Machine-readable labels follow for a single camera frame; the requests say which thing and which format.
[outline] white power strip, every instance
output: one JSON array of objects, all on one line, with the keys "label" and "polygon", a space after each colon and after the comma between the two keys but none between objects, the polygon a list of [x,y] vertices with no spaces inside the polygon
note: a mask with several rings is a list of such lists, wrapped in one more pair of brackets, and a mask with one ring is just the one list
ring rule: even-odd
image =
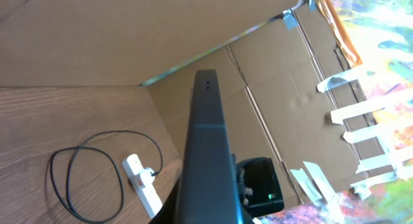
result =
[{"label": "white power strip", "polygon": [[136,194],[139,196],[149,218],[155,217],[162,208],[162,201],[159,199],[152,185],[152,182],[155,180],[155,177],[152,176],[154,171],[152,168],[143,168],[137,154],[132,154],[127,157],[122,162],[122,166],[134,186]]}]

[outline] black device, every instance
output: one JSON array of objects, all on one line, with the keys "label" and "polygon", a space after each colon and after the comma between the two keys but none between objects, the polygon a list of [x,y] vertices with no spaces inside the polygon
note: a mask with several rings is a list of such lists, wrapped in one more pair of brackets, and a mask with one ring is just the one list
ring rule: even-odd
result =
[{"label": "black device", "polygon": [[[252,195],[245,195],[247,187],[254,191]],[[243,198],[248,204],[241,204]],[[228,144],[216,71],[198,71],[182,175],[150,224],[253,224],[253,217],[283,207],[270,158],[248,159],[236,165]]]}]

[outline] brown floor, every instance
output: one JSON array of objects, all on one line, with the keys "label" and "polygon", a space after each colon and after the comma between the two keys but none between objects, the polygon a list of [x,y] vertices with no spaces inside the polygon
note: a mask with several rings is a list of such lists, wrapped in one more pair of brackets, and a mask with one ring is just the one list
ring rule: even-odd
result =
[{"label": "brown floor", "polygon": [[[161,145],[164,170],[154,185],[165,201],[181,160],[145,88],[0,88],[0,223],[80,223],[57,200],[48,159],[55,150],[112,129],[142,131]],[[148,223],[121,162],[136,153],[144,167],[158,170],[155,146],[130,134],[112,134],[89,145],[109,153],[123,177],[125,206],[112,223]],[[54,163],[57,186],[64,196],[70,154],[62,153]],[[79,154],[72,170],[71,195],[79,213],[92,220],[105,219],[118,209],[116,173],[104,155],[87,150]]]}]

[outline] coiled black cord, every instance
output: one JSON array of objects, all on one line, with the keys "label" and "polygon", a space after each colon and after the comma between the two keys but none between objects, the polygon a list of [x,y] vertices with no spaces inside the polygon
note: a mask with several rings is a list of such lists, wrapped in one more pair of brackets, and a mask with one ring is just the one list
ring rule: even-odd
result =
[{"label": "coiled black cord", "polygon": [[[154,172],[152,175],[153,175],[153,176],[158,175],[158,174],[162,171],[162,168],[163,168],[163,155],[162,155],[162,151],[161,151],[161,148],[159,147],[159,145],[156,143],[156,141],[153,140],[153,139],[152,139],[151,137],[149,137],[148,135],[146,135],[146,134],[144,134],[144,133],[141,133],[141,132],[138,132],[138,131],[134,131],[134,130],[109,130],[109,131],[99,132],[99,133],[96,133],[96,134],[88,137],[88,138],[87,138],[86,140],[84,140],[78,147],[63,148],[63,149],[61,149],[61,150],[58,150],[58,151],[54,152],[54,153],[52,154],[52,156],[50,157],[50,180],[52,181],[52,186],[53,186],[54,192],[56,193],[57,198],[58,198],[59,201],[62,203],[62,205],[65,207],[65,209],[67,209],[67,211],[68,211],[69,213],[71,213],[71,215],[73,215],[75,218],[77,218],[77,219],[79,219],[79,220],[81,220],[81,221],[84,221],[85,223],[91,223],[91,224],[101,224],[101,223],[105,223],[105,222],[107,222],[107,221],[110,221],[110,220],[114,219],[114,218],[121,212],[121,210],[122,210],[122,208],[123,208],[123,203],[124,203],[124,201],[125,201],[125,193],[124,193],[124,190],[123,190],[123,183],[122,183],[121,174],[119,173],[119,170],[118,170],[117,167],[116,167],[115,161],[114,161],[106,152],[104,152],[103,150],[99,150],[98,148],[94,148],[94,147],[86,147],[86,146],[85,146],[90,140],[94,139],[94,138],[97,137],[97,136],[101,136],[101,135],[104,135],[104,134],[112,134],[112,133],[131,133],[131,134],[139,134],[139,135],[141,135],[141,136],[147,137],[149,140],[151,140],[151,141],[155,144],[155,146],[157,147],[157,149],[158,149],[158,151],[159,151],[159,155],[161,156],[161,167],[159,168],[159,170],[158,170],[157,172]],[[75,150],[75,152],[74,152],[74,154],[73,154],[73,156],[72,156],[72,159],[70,159],[69,167],[68,167],[67,175],[66,175],[66,198],[67,198],[67,204],[66,204],[66,202],[64,201],[64,199],[60,196],[60,193],[59,193],[59,191],[58,191],[58,189],[57,189],[57,186],[56,186],[56,183],[55,183],[55,180],[54,180],[54,175],[53,175],[53,160],[54,160],[54,158],[56,157],[56,155],[57,155],[58,153],[63,152],[63,151],[67,151],[67,150]],[[115,170],[116,170],[117,178],[119,179],[119,186],[121,187],[121,196],[122,196],[121,205],[120,205],[119,209],[116,211],[116,213],[115,213],[114,215],[110,216],[109,218],[107,218],[107,219],[105,219],[105,220],[102,220],[102,221],[92,221],[92,220],[89,220],[89,219],[86,219],[86,218],[82,217],[82,216],[76,211],[75,207],[73,206],[72,200],[70,199],[70,173],[71,173],[71,171],[72,171],[73,162],[74,162],[74,160],[75,160],[75,158],[76,158],[76,156],[77,156],[77,154],[79,153],[80,150],[94,150],[94,151],[96,151],[96,152],[100,152],[100,153],[104,154],[104,155],[110,160],[110,162],[112,162],[112,164],[113,164],[113,166],[114,166],[114,168],[115,168]]]}]

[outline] blue tape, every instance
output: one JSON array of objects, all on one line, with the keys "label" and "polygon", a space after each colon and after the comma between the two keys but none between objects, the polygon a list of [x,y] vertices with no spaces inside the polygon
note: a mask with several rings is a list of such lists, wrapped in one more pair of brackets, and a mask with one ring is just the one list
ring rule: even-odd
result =
[{"label": "blue tape", "polygon": [[285,26],[287,27],[287,30],[291,30],[292,28],[297,26],[296,17],[294,17],[291,10],[285,10],[283,14],[283,20]]},{"label": "blue tape", "polygon": [[308,7],[310,7],[310,11],[314,11],[317,9],[316,2],[314,0],[308,0]]}]

